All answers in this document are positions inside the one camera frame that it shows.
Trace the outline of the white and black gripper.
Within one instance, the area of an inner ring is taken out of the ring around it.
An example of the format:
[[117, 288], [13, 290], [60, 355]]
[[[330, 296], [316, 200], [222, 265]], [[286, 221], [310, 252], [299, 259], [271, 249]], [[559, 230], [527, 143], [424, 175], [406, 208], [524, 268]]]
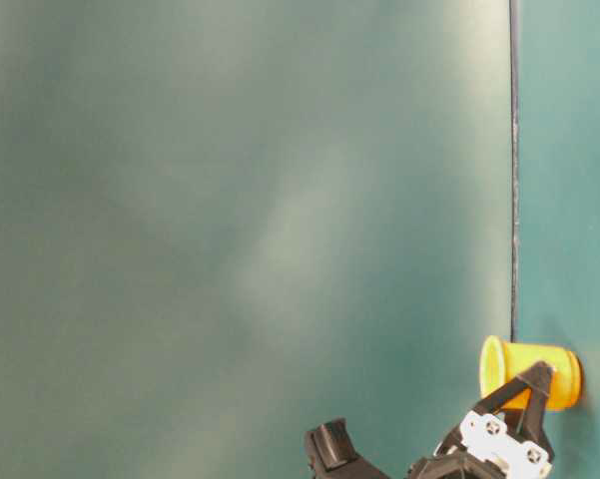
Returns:
[[[429, 457], [413, 463], [409, 478], [546, 478], [554, 450], [544, 431], [544, 415], [553, 375], [536, 362], [475, 404]], [[521, 435], [492, 414], [529, 390]]]

